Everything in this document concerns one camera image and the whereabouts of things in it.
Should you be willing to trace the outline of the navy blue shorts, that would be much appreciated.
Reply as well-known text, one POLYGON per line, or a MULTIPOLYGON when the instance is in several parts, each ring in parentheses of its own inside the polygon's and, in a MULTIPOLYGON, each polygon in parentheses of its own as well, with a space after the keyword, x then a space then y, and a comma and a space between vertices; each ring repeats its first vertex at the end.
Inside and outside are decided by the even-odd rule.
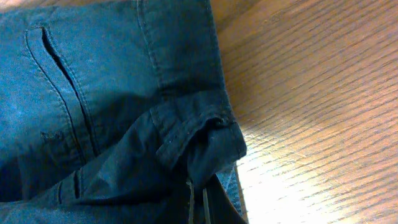
POLYGON ((242 223, 208 1, 1 14, 2 223, 242 223))

